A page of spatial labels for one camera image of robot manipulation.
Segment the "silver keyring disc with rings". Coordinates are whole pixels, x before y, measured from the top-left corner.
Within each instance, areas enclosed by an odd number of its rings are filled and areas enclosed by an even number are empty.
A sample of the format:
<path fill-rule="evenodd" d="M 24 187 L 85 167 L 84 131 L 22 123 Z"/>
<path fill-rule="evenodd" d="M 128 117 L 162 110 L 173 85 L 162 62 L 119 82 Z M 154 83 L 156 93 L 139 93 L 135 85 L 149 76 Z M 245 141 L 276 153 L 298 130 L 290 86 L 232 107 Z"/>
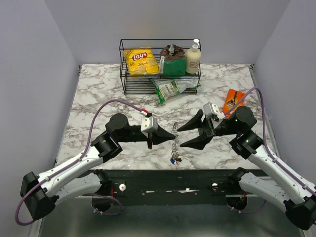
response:
<path fill-rule="evenodd" d="M 179 133 L 177 131 L 178 127 L 179 127 L 179 124 L 175 122 L 171 131 L 171 133 L 175 136 L 175 139 L 171 146 L 171 158 L 175 160 L 180 159 L 179 154 L 178 154 L 178 142 L 179 142 Z"/>

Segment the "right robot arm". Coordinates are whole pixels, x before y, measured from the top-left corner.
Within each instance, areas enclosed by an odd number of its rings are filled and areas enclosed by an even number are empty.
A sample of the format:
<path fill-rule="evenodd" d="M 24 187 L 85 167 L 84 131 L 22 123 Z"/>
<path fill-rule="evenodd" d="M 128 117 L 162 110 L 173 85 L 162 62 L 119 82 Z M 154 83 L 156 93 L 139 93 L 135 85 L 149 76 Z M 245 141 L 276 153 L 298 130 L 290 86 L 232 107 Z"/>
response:
<path fill-rule="evenodd" d="M 253 173 L 238 168 L 228 181 L 228 190 L 255 194 L 282 210 L 289 221 L 302 230 L 316 222 L 316 186 L 290 168 L 275 155 L 266 142 L 252 131 L 257 120 L 249 107 L 238 107 L 228 118 L 208 103 L 178 129 L 198 129 L 199 136 L 181 147 L 203 150 L 213 137 L 235 135 L 230 145 L 235 153 L 255 164 L 276 184 L 266 182 Z"/>

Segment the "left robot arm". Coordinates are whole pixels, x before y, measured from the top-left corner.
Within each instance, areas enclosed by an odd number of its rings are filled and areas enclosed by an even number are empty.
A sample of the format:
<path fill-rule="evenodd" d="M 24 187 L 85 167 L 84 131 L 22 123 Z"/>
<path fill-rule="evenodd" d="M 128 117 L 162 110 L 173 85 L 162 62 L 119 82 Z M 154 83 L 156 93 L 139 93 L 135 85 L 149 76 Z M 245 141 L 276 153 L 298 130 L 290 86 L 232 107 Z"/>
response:
<path fill-rule="evenodd" d="M 148 149 L 153 145 L 173 140 L 175 136 L 158 125 L 150 113 L 145 114 L 140 125 L 130 125 L 126 115 L 116 113 L 105 125 L 105 131 L 87 148 L 67 162 L 35 175 L 24 175 L 20 190 L 21 203 L 25 204 L 32 220 L 50 214 L 57 204 L 76 196 L 109 191 L 109 181 L 103 171 L 88 171 L 108 162 L 122 152 L 121 142 L 146 142 Z"/>

